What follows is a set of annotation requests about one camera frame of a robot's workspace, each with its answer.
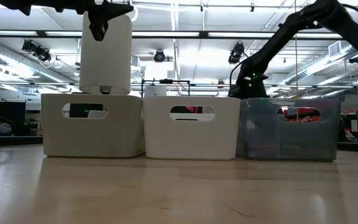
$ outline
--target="bin handle cutout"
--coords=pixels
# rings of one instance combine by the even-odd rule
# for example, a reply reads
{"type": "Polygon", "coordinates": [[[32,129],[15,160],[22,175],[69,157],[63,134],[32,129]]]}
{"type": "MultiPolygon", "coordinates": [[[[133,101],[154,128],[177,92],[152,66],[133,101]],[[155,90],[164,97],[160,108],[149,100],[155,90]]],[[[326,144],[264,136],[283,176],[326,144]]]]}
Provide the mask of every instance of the bin handle cutout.
{"type": "Polygon", "coordinates": [[[320,120],[316,108],[282,106],[276,112],[277,118],[290,123],[314,123],[320,120]]]}
{"type": "Polygon", "coordinates": [[[104,119],[108,109],[99,103],[66,103],[62,108],[62,113],[69,119],[104,119]]]}
{"type": "Polygon", "coordinates": [[[210,106],[173,106],[170,117],[174,121],[212,121],[215,110],[210,106]]]}

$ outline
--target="gray translucent storage bin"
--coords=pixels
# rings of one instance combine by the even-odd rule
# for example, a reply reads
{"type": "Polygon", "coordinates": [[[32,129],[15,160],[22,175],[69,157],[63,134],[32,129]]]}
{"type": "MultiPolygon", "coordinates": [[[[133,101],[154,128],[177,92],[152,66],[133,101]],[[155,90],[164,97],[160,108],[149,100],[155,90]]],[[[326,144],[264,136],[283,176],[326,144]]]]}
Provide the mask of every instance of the gray translucent storage bin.
{"type": "Polygon", "coordinates": [[[339,100],[254,98],[241,101],[237,155],[254,159],[336,159],[339,100]],[[283,106],[314,108],[319,120],[291,123],[277,115],[283,106]]]}

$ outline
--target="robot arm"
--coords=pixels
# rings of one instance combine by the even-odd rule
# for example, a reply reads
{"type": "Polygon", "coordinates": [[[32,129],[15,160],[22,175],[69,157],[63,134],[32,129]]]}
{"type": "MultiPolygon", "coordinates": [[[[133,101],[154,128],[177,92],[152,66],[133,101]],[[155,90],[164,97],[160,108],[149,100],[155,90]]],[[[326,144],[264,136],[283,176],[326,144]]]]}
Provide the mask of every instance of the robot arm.
{"type": "Polygon", "coordinates": [[[27,16],[30,15],[31,6],[53,7],[57,12],[72,9],[80,15],[88,11],[91,22],[89,28],[97,41],[103,40],[109,20],[134,10],[133,6],[110,3],[107,0],[102,5],[97,5],[94,0],[0,0],[0,4],[8,9],[18,9],[27,16]]]}
{"type": "Polygon", "coordinates": [[[317,0],[301,11],[289,15],[272,38],[255,54],[242,62],[236,84],[229,96],[245,99],[267,97],[263,80],[269,61],[303,29],[325,27],[358,50],[358,24],[337,0],[317,0]]]}

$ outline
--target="white cylindrical container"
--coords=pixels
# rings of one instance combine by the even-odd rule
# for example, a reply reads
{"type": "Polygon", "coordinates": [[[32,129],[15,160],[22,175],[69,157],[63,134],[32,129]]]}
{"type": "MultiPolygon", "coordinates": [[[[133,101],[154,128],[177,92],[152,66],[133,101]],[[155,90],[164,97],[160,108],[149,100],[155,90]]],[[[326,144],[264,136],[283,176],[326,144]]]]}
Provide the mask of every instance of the white cylindrical container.
{"type": "Polygon", "coordinates": [[[146,87],[144,91],[144,97],[148,96],[166,96],[167,87],[166,86],[149,86],[146,87]]]}
{"type": "Polygon", "coordinates": [[[83,16],[80,90],[101,94],[126,95],[131,85],[132,22],[127,15],[111,19],[103,41],[95,41],[88,13],[83,16]]]}

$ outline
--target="wooden floor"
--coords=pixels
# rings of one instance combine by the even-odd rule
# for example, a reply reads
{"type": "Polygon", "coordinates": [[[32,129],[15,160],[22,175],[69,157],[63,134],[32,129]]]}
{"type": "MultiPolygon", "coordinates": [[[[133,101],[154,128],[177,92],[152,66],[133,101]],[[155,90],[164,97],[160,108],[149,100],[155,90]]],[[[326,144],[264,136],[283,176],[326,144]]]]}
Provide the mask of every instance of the wooden floor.
{"type": "Polygon", "coordinates": [[[0,223],[358,223],[358,153],[333,163],[45,158],[0,148],[0,223]]]}

